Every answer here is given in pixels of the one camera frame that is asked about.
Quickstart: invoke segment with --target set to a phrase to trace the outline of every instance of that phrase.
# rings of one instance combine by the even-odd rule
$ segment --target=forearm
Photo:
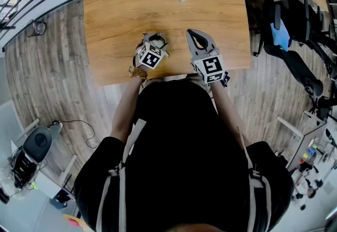
[[[111,136],[118,138],[123,143],[126,143],[132,129],[132,120],[136,110],[141,83],[142,80],[140,78],[131,78],[112,120]]]
[[[248,146],[250,142],[248,140],[245,124],[243,123],[241,117],[239,116],[236,108],[232,104],[225,89],[222,87],[221,82],[220,81],[213,82],[210,85],[216,109],[221,119],[225,122],[229,130],[233,133],[234,137],[236,138],[240,146],[241,146],[240,132],[243,136],[245,145]]]

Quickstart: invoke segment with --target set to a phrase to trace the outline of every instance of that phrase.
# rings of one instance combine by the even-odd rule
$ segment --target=white marker cube
[[[224,78],[225,68],[221,55],[196,60],[193,66],[204,83],[212,83]]]
[[[155,69],[165,56],[165,51],[158,49],[149,42],[145,42],[143,47],[138,50],[138,55],[140,64]]]

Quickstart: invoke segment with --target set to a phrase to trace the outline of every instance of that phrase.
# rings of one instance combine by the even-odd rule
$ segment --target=wooden floor
[[[263,0],[253,1],[261,5]],[[96,87],[92,81],[86,50],[83,2],[76,0],[47,14],[44,36],[26,38],[19,34],[6,47],[7,78],[12,97],[24,126],[39,118],[49,126],[54,120],[82,119],[96,131],[88,143],[97,146],[111,130],[111,120],[125,89],[125,84]],[[252,51],[257,50],[259,36],[251,33]],[[314,75],[322,80],[324,94],[329,96],[331,81],[318,55],[308,47],[293,42]],[[276,121],[280,115],[300,130],[314,127],[302,116],[311,101],[303,87],[292,77],[278,58],[262,51],[251,57],[251,69],[229,71],[227,92],[243,117],[251,141],[267,141],[276,150],[290,155],[296,146],[294,134]],[[73,154],[78,158],[71,173],[72,180],[93,153],[85,145],[92,136],[83,123],[64,124],[59,140],[47,156],[47,168],[57,177]]]

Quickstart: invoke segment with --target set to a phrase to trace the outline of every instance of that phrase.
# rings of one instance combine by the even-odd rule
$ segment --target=person's right arm
[[[210,85],[218,114],[232,132],[237,142],[240,144],[240,147],[240,132],[243,136],[245,146],[249,146],[251,143],[248,139],[246,126],[239,116],[236,108],[232,104],[230,98],[228,97],[228,94],[226,93],[221,82],[213,82]]]

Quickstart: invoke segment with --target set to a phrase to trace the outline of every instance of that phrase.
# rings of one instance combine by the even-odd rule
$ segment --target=black cable
[[[61,123],[72,123],[72,122],[84,122],[84,123],[86,123],[87,125],[89,125],[89,126],[91,127],[91,129],[92,129],[93,132],[94,132],[94,135],[93,135],[92,137],[88,138],[88,139],[85,141],[85,143],[86,143],[86,145],[87,145],[89,148],[91,148],[91,149],[96,149],[96,148],[98,147],[98,145],[95,146],[95,147],[91,147],[91,146],[88,144],[88,140],[89,140],[89,139],[92,139],[92,138],[94,138],[94,137],[96,136],[95,129],[94,129],[94,127],[91,126],[91,124],[87,123],[87,122],[84,121],[84,120],[60,120],[60,122],[61,122]]]

